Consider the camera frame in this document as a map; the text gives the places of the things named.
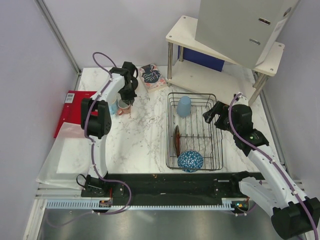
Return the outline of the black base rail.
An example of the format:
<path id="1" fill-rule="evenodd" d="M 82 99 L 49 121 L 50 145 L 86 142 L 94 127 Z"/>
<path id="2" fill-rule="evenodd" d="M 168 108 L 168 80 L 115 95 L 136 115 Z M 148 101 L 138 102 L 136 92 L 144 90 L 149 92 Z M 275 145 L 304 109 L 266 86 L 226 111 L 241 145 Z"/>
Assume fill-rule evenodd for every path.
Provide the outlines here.
<path id="1" fill-rule="evenodd" d="M 223 198 L 245 199 L 236 181 L 263 180 L 261 173 L 122 173 L 107 175 L 109 192 L 117 203 L 210 204 Z"/>

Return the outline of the blue plastic tumbler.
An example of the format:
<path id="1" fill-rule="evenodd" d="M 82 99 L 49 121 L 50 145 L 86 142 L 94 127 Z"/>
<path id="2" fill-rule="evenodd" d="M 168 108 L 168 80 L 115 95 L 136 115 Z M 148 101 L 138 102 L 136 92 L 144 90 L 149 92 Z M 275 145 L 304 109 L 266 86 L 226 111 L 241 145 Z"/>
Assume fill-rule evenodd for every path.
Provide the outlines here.
<path id="1" fill-rule="evenodd" d="M 176 112 L 181 118 L 191 114 L 192 102 L 188 96 L 182 96 L 177 104 Z"/>

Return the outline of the clear plastic sleeve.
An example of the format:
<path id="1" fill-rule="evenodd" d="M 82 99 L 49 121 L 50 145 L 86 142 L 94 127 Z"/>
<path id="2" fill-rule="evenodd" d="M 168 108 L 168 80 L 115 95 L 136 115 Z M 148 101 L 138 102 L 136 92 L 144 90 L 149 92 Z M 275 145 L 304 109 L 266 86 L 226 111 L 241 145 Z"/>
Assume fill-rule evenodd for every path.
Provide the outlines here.
<path id="1" fill-rule="evenodd" d="M 97 178 L 91 159 L 92 142 L 80 125 L 64 122 L 37 176 L 41 184 L 80 190 L 87 175 Z"/>

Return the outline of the red floral plate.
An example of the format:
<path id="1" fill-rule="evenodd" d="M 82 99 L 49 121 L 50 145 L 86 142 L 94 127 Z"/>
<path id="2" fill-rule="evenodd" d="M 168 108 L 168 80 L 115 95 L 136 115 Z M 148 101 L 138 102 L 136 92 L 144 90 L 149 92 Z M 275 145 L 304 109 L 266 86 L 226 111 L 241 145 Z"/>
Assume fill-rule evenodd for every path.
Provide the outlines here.
<path id="1" fill-rule="evenodd" d="M 173 131 L 173 147 L 177 157 L 181 154 L 180 138 L 180 129 L 179 126 L 176 125 Z"/>

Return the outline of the blue white patterned bowl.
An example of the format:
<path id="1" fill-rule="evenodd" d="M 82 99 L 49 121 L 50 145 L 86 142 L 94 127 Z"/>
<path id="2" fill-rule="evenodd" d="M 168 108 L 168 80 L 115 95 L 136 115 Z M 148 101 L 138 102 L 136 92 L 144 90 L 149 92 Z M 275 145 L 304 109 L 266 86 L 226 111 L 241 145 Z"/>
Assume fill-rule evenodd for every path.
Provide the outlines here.
<path id="1" fill-rule="evenodd" d="M 193 173 L 203 167 L 204 158 L 197 151 L 187 150 L 179 155 L 177 159 L 177 165 L 184 172 Z"/>

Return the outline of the white two-tier shelf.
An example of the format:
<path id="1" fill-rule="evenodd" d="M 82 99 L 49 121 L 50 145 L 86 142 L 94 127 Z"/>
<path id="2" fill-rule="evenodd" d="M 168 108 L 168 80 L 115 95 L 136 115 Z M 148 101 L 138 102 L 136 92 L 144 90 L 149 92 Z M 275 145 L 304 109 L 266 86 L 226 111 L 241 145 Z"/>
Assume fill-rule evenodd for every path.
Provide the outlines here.
<path id="1" fill-rule="evenodd" d="M 274 42 L 265 61 L 248 69 L 196 41 L 197 23 L 196 18 L 183 15 L 166 35 L 167 83 L 199 94 L 214 94 L 217 100 L 226 104 L 234 94 L 241 92 L 252 106 L 267 80 L 276 75 L 285 45 Z M 183 56 L 186 49 L 222 60 L 222 71 L 186 60 Z"/>

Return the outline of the pink ceramic mug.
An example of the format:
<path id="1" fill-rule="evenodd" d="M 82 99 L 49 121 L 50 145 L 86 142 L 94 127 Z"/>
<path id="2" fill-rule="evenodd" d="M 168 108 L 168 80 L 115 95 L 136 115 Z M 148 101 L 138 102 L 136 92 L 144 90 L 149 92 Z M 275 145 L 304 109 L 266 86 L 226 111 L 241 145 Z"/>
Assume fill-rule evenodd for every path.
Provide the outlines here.
<path id="1" fill-rule="evenodd" d="M 132 105 L 130 103 L 125 103 L 122 99 L 118 101 L 117 115 L 126 115 L 131 113 Z"/>

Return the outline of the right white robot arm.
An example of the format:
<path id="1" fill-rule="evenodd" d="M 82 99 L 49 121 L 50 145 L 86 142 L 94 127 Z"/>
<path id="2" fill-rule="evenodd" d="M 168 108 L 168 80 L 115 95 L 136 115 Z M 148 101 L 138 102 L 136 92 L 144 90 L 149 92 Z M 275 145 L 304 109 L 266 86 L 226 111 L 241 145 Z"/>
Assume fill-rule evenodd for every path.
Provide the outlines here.
<path id="1" fill-rule="evenodd" d="M 277 234 L 284 240 L 314 232 L 320 220 L 320 201 L 308 197 L 276 161 L 264 134 L 253 127 L 252 109 L 245 104 L 227 105 L 218 101 L 203 113 L 206 123 L 233 135 L 235 145 L 259 169 L 268 188 L 263 187 L 248 171 L 232 175 L 229 191 L 235 197 L 243 194 L 252 199 L 271 218 Z"/>

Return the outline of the light blue ceramic mug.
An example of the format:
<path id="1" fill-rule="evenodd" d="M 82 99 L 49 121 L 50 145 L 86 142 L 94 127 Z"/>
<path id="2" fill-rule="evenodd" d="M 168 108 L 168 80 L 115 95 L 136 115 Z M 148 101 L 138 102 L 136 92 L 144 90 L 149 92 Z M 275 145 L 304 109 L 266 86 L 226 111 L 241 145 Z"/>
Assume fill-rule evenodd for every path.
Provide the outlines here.
<path id="1" fill-rule="evenodd" d="M 114 98 L 114 100 L 112 100 L 111 102 L 108 103 L 108 107 L 109 107 L 109 112 L 110 112 L 111 116 L 117 114 L 117 112 L 118 112 L 118 100 L 117 100 L 116 97 Z"/>

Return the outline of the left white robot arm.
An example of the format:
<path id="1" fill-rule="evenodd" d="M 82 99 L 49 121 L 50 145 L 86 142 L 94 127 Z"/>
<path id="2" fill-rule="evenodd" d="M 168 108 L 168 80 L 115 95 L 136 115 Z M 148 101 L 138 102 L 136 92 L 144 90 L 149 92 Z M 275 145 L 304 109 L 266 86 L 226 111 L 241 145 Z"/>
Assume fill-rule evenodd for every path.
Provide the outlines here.
<path id="1" fill-rule="evenodd" d="M 109 79 L 105 85 L 91 97 L 83 98 L 80 105 L 80 125 L 91 145 L 91 166 L 82 197 L 105 197 L 109 193 L 110 185 L 106 182 L 106 140 L 112 127 L 109 105 L 118 95 L 128 106 L 137 97 L 138 69 L 132 62 L 125 61 L 122 67 L 112 67 L 107 73 Z"/>

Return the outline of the red plastic folder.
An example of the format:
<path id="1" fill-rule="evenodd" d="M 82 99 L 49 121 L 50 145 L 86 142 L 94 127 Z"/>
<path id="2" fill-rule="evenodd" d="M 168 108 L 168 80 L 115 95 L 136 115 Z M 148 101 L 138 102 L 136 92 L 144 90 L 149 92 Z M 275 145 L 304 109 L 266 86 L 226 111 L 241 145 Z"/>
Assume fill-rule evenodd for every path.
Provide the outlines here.
<path id="1" fill-rule="evenodd" d="M 96 91 L 75 91 L 70 90 L 64 101 L 62 112 L 53 135 L 57 137 L 63 123 L 81 124 L 81 102 L 83 98 L 90 98 Z"/>

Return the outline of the floral cover book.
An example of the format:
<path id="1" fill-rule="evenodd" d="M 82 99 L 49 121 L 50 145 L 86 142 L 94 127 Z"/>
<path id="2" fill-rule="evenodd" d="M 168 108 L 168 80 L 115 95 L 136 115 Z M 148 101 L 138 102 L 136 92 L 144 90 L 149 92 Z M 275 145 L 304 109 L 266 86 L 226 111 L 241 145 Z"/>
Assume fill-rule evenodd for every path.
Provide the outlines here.
<path id="1" fill-rule="evenodd" d="M 138 68 L 138 77 L 148 93 L 168 86 L 165 77 L 155 64 L 147 64 Z"/>

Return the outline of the blue folder under shelf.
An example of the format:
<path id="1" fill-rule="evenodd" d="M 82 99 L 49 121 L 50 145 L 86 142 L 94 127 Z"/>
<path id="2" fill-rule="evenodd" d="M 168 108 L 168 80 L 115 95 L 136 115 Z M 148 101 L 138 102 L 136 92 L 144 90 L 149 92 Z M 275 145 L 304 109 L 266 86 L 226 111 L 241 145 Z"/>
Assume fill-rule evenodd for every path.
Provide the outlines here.
<path id="1" fill-rule="evenodd" d="M 189 48 L 183 48 L 183 60 L 221 72 L 225 61 L 219 58 L 197 52 Z"/>

